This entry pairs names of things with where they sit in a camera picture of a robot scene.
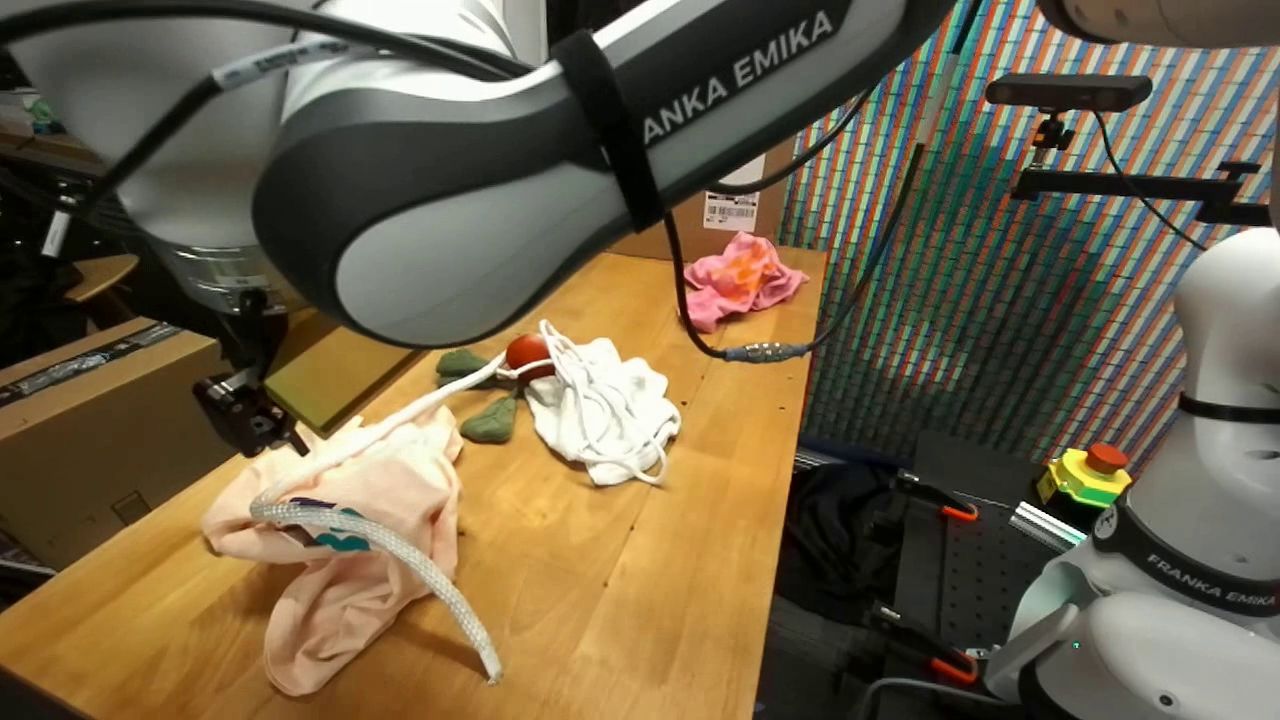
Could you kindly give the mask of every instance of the black strap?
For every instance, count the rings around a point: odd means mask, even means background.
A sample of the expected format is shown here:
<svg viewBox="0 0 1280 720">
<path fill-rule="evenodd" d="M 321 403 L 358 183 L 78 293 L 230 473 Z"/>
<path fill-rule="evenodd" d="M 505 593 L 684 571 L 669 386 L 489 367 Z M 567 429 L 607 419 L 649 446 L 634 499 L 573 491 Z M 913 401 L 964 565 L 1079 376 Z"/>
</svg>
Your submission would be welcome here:
<svg viewBox="0 0 1280 720">
<path fill-rule="evenodd" d="M 1135 567 L 1145 567 L 1148 575 L 1154 575 L 1161 585 L 1223 607 L 1223 612 L 1238 612 L 1238 617 L 1280 617 L 1280 579 L 1238 579 L 1228 571 L 1215 571 L 1192 555 L 1185 555 L 1181 549 L 1162 546 L 1154 531 L 1148 531 L 1145 521 L 1135 521 L 1135 511 L 1126 507 L 1126 499 L 1117 499 L 1117 537 L 1098 549 L 1117 549 L 1120 555 L 1126 555 Z"/>
<path fill-rule="evenodd" d="M 657 191 L 638 115 L 628 107 L 607 56 L 590 32 L 574 32 L 557 47 L 564 83 L 584 112 L 590 138 L 603 143 L 612 177 L 623 191 L 633 230 L 649 230 L 665 217 L 665 198 Z"/>
<path fill-rule="evenodd" d="M 1280 425 L 1280 410 L 1237 410 L 1237 403 L 1208 403 L 1196 396 L 1181 396 L 1181 410 L 1186 415 L 1230 419 L 1230 425 Z"/>
</svg>

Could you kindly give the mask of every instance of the crumpled fabric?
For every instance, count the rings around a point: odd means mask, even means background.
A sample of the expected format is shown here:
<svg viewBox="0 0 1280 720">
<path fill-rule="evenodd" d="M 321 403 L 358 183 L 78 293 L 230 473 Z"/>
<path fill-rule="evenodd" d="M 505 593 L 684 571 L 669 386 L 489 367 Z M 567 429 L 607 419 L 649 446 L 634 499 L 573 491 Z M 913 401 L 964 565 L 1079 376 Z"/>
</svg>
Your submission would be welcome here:
<svg viewBox="0 0 1280 720">
<path fill-rule="evenodd" d="M 780 260 L 772 242 L 739 234 L 720 257 L 699 257 L 684 270 L 686 319 L 706 334 L 729 316 L 791 301 L 803 279 L 803 272 Z"/>
<path fill-rule="evenodd" d="M 679 410 L 669 376 L 649 360 L 619 360 L 607 337 L 573 344 L 541 325 L 557 376 L 529 379 L 537 435 L 564 460 L 584 465 L 590 485 L 658 485 Z"/>
<path fill-rule="evenodd" d="M 203 542 L 219 555 L 307 565 L 275 600 L 262 631 L 262 674 L 283 696 L 321 694 L 429 588 L 387 553 L 334 553 L 301 527 L 254 523 L 261 496 L 358 511 L 430 555 L 443 575 L 456 571 L 461 482 L 450 465 L 463 446 L 450 412 L 422 412 L 374 439 L 370 432 L 343 429 L 310 458 L 262 452 L 203 515 Z"/>
</svg>

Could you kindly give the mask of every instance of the pink cloth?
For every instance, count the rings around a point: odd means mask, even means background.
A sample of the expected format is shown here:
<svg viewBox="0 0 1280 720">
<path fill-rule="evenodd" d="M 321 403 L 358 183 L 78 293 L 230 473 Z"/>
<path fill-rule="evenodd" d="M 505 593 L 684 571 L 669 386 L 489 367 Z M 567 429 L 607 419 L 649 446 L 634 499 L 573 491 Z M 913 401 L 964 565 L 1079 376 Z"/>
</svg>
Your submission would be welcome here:
<svg viewBox="0 0 1280 720">
<path fill-rule="evenodd" d="M 774 310 L 803 289 L 803 272 L 788 270 L 772 242 L 736 236 L 720 257 L 699 257 L 684 270 L 691 330 L 706 334 L 722 316 Z"/>
<path fill-rule="evenodd" d="M 461 432 L 449 410 L 370 439 L 349 429 L 310 458 L 286 447 L 243 468 L 208 507 L 203 542 L 219 555 L 307 565 L 275 600 L 262 635 L 262 674 L 283 696 L 324 688 L 352 663 L 402 605 L 429 595 L 415 571 L 382 553 L 332 553 L 296 531 L 252 521 L 252 499 L 324 499 L 429 553 L 456 571 Z"/>
</svg>

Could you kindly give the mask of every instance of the franka emika robot arm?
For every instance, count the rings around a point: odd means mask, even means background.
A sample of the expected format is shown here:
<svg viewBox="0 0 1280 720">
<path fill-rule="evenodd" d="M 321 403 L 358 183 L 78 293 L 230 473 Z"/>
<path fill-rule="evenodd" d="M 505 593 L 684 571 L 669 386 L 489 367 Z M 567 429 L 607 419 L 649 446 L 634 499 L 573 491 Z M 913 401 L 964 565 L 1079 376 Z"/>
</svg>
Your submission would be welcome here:
<svg viewBox="0 0 1280 720">
<path fill-rule="evenodd" d="M 291 289 L 368 337 L 430 350 L 505 330 L 658 203 L 867 93 L 952 0 L 649 0 L 529 74 L 493 66 L 510 42 L 489 0 L 321 3 L 358 30 L 450 42 L 466 66 L 368 53 L 352 30 L 321 42 L 286 18 L 235 21 L 248 3 L 115 0 L 94 3 L 115 18 L 72 30 L 23 18 L 46 10 L 64 3 L 6 0 L 0 42 L 102 161 L 126 157 L 195 75 L 219 70 L 214 83 L 235 88 L 118 183 L 186 295 L 241 313 L 248 293 Z M 1272 0 L 1038 10 L 1085 42 L 1280 42 Z M 1027 588 L 989 670 L 995 696 L 1035 694 L 1073 716 L 1276 716 L 1276 234 L 1196 260 L 1181 316 L 1185 415 L 1120 521 Z"/>
</svg>

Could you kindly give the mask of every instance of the white cloth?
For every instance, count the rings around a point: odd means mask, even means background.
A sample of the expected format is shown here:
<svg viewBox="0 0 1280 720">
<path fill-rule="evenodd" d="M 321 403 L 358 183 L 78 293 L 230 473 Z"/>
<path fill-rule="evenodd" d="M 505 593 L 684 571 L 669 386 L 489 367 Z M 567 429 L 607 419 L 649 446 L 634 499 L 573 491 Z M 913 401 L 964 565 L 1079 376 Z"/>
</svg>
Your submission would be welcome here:
<svg viewBox="0 0 1280 720">
<path fill-rule="evenodd" d="M 541 325 L 557 376 L 529 386 L 537 435 L 564 460 L 584 465 L 590 485 L 669 475 L 669 446 L 679 435 L 679 410 L 669 376 L 638 357 L 619 360 L 612 342 L 573 344 Z"/>
</svg>

